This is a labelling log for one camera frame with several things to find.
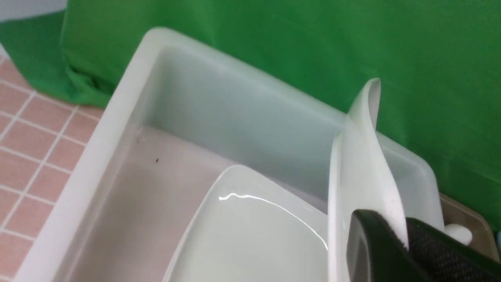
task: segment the tile grout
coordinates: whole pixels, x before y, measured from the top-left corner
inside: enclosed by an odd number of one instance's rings
[[[24,158],[24,159],[27,159],[29,161],[32,161],[32,162],[35,162],[35,163],[40,163],[42,160],[39,160],[37,158],[33,158],[31,156],[28,156],[26,154],[23,154],[23,153],[19,153],[18,151],[14,151],[12,149],[9,149],[7,147],[4,147],[4,146],[0,146],[0,151],[4,151],[4,152],[7,152],[7,153],[11,153],[12,155],[16,155],[18,157],[21,157],[21,158]]]
[[[3,84],[5,84],[5,85],[7,85],[7,86],[9,86],[9,87],[11,87],[11,88],[13,88],[15,90],[18,90],[18,91],[21,91],[21,92],[24,92],[24,93],[27,93],[27,94],[31,94],[31,92],[32,92],[29,89],[26,89],[24,87],[21,87],[21,86],[18,86],[16,84],[13,84],[13,83],[11,83],[9,81],[6,81],[6,80],[4,80],[2,78],[0,78],[0,83],[3,83]],[[52,103],[54,105],[58,105],[58,106],[60,106],[62,108],[68,109],[68,110],[75,109],[75,107],[71,107],[71,106],[65,105],[65,104],[63,104],[63,103],[61,103],[61,102],[59,102],[57,100],[54,100],[54,99],[52,99],[50,97],[47,97],[47,96],[45,96],[45,95],[43,95],[41,93],[38,93],[38,92],[35,93],[35,96],[37,98],[40,98],[40,99],[44,100],[44,101],[47,101],[47,102]],[[88,118],[90,118],[92,120],[95,120],[95,121],[100,121],[101,120],[99,117],[96,117],[96,116],[93,116],[91,114],[88,114],[88,113],[82,111],[81,109],[78,111],[78,114],[81,114],[81,115],[83,115],[85,117],[88,117]]]
[[[26,89],[26,88],[24,88],[22,86],[13,84],[12,82],[9,82],[9,81],[7,81],[7,80],[5,80],[3,78],[0,78],[0,83],[5,84],[5,85],[7,85],[10,88],[14,88],[17,91],[24,92],[26,94],[31,94],[32,92],[35,91],[35,90],[29,90],[29,89]]]
[[[35,196],[35,195],[32,195],[32,194],[29,194],[28,192],[24,193],[23,191],[20,191],[20,190],[17,190],[17,189],[14,189],[14,188],[11,188],[9,186],[2,185],[2,184],[0,184],[0,190],[4,190],[4,191],[15,193],[15,194],[18,194],[18,195],[21,195],[21,196],[25,196],[25,197],[30,198],[32,200],[37,200],[37,201],[40,201],[42,203],[46,203],[48,205],[53,205],[54,206],[56,204],[56,202],[53,202],[51,200],[47,200],[47,199],[44,199],[42,197],[38,197],[38,196]]]
[[[1,110],[0,110],[0,115],[1,115],[1,116],[5,116],[5,117],[10,117],[10,118],[15,118],[15,116],[14,116],[14,115],[9,114],[9,113],[4,112],[4,111],[1,111]],[[36,124],[36,123],[33,123],[33,122],[31,122],[31,121],[25,120],[25,119],[23,119],[23,118],[21,118],[21,117],[18,117],[18,119],[17,119],[17,120],[18,120],[19,122],[21,122],[21,123],[24,123],[24,124],[27,124],[27,125],[29,125],[29,126],[31,126],[31,127],[34,127],[34,128],[40,129],[40,130],[43,130],[43,131],[48,132],[48,133],[50,133],[50,134],[53,134],[53,135],[58,135],[58,134],[59,134],[59,132],[57,132],[57,131],[54,131],[54,130],[52,130],[52,129],[48,129],[48,128],[46,128],[46,127],[43,127],[43,126],[38,125],[38,124]],[[83,141],[76,140],[75,138],[71,138],[71,137],[66,136],[66,135],[63,135],[63,138],[64,138],[64,139],[67,139],[67,140],[70,140],[70,141],[73,141],[73,142],[75,142],[75,143],[77,143],[77,144],[79,144],[79,145],[82,145],[82,146],[84,146],[84,147],[87,145],[87,143],[85,143],[85,142],[83,142]]]
[[[59,139],[61,139],[61,136],[63,135],[63,132],[64,130],[66,130],[66,128],[68,127],[71,119],[73,118],[73,116],[75,115],[75,113],[77,112],[78,110],[78,106],[76,106],[71,115],[68,117],[68,119],[66,120],[63,128],[61,129],[61,131],[59,132],[58,136],[56,137],[56,139],[54,140],[52,146],[50,147],[49,151],[45,154],[45,157],[44,159],[39,163],[38,167],[37,167],[37,170],[35,171],[35,173],[33,174],[33,176],[31,177],[30,181],[28,182],[28,184],[26,185],[26,187],[24,188],[23,190],[23,193],[26,193],[30,186],[33,184],[33,182],[35,181],[36,177],[38,176],[40,170],[42,169],[42,167],[44,166],[44,164],[47,162],[47,159],[49,158],[49,156],[51,155],[52,151],[54,150],[54,148],[56,147],[56,144],[57,142],[59,141]],[[14,206],[12,207],[11,211],[9,212],[9,214],[7,215],[7,217],[4,219],[4,222],[2,223],[2,225],[0,226],[0,232],[2,230],[5,229],[5,227],[7,226],[7,223],[10,221],[10,219],[12,218],[12,216],[14,215],[15,211],[17,210],[17,208],[19,207],[20,203],[21,203],[21,200],[23,199],[23,195],[21,195],[19,197],[19,199],[16,201],[16,203],[14,204]]]
[[[78,111],[78,114],[81,114],[81,115],[83,115],[84,117],[90,118],[90,119],[95,120],[95,121],[100,121],[100,120],[101,120],[100,118],[95,117],[95,116],[93,116],[93,115],[91,115],[91,114],[88,114],[88,113],[86,113],[86,112],[82,112],[81,110],[79,110],[79,111]]]
[[[18,157],[23,158],[23,159],[27,159],[28,161],[32,161],[32,162],[35,162],[35,163],[40,163],[42,161],[42,160],[30,157],[28,155],[25,155],[23,153],[19,153],[17,151],[14,151],[14,150],[9,149],[9,148],[4,147],[4,146],[0,146],[0,151],[4,151],[4,152],[7,152],[7,153],[10,153],[12,155],[18,156]],[[68,174],[72,173],[72,171],[70,171],[70,170],[58,167],[58,166],[53,165],[53,164],[45,163],[44,165],[47,166],[47,167],[53,168],[55,170],[61,171],[61,172],[65,172],[65,173],[68,173]]]
[[[34,96],[35,96],[35,91],[33,91],[30,94],[30,96],[28,97],[28,99],[26,99],[26,101],[21,106],[21,108],[18,110],[18,112],[16,113],[14,118],[12,118],[12,120],[9,122],[9,124],[5,127],[4,131],[2,133],[0,133],[0,142],[2,141],[2,139],[4,139],[5,135],[7,135],[7,132],[9,132],[10,128],[14,125],[16,120],[21,116],[21,113],[25,110],[25,108],[28,106],[28,104],[30,103],[30,101],[33,99]]]
[[[27,236],[27,235],[21,234],[19,232],[15,232],[15,231],[8,230],[8,229],[2,230],[2,233],[13,235],[13,236],[17,236],[19,238],[22,238],[24,240],[28,240],[28,241],[31,241],[31,242],[34,242],[36,240],[35,237]]]

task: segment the plastic bin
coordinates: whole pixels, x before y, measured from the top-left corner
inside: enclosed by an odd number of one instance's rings
[[[160,281],[207,190],[234,163],[326,213],[344,116],[182,34],[148,32],[15,281]],[[378,139],[406,215],[443,230],[429,165]]]

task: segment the pink tile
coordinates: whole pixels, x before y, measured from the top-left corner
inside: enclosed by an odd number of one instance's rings
[[[0,234],[0,274],[14,277],[25,260],[32,242],[14,235]]]
[[[0,151],[0,184],[24,190],[38,168],[38,163]]]
[[[56,202],[64,189],[69,174],[44,166],[33,182],[29,194]]]
[[[4,222],[18,199],[18,194],[0,189],[0,224]]]
[[[0,145],[37,159],[43,159],[56,135],[16,121]]]
[[[68,127],[64,131],[64,135],[74,138],[78,141],[87,143],[96,129],[97,121],[79,113],[76,113],[72,118]]]
[[[70,109],[35,97],[27,105],[21,118],[54,131],[60,131],[70,115]]]
[[[21,73],[19,73],[18,69],[11,60],[5,60],[2,64],[0,64],[0,78],[3,78],[17,86],[33,90],[33,88],[31,88],[28,82],[23,78]]]
[[[104,109],[90,106],[80,106],[78,110],[97,118],[101,118],[104,113]]]
[[[72,171],[77,165],[84,148],[80,144],[61,138],[47,162],[51,165]]]
[[[10,117],[0,115],[0,134],[4,131],[11,120],[12,119]]]
[[[37,237],[51,211],[51,205],[24,197],[6,228],[23,235]]]
[[[16,114],[30,95],[0,83],[0,110]]]

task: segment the green backdrop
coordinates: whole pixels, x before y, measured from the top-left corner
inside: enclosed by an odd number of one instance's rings
[[[380,77],[379,131],[427,160],[440,190],[497,231],[500,7],[498,0],[70,0],[65,14],[0,25],[0,40],[35,87],[101,106],[142,36],[157,26],[216,47],[342,111],[369,78]],[[57,46],[45,51],[58,52],[59,61],[47,64],[58,64],[62,75],[37,80],[15,50],[22,43],[12,30],[31,30],[30,40],[48,19],[56,25],[63,16],[62,30],[48,32],[61,33],[61,41],[39,42],[39,48]],[[40,61],[37,56],[31,60]],[[63,83],[71,89],[60,91]]]

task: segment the beige tray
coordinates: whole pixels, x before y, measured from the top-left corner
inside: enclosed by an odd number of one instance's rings
[[[468,228],[473,233],[469,247],[499,262],[494,235],[487,221],[470,208],[442,193],[440,193],[440,203],[445,225],[456,223]]]

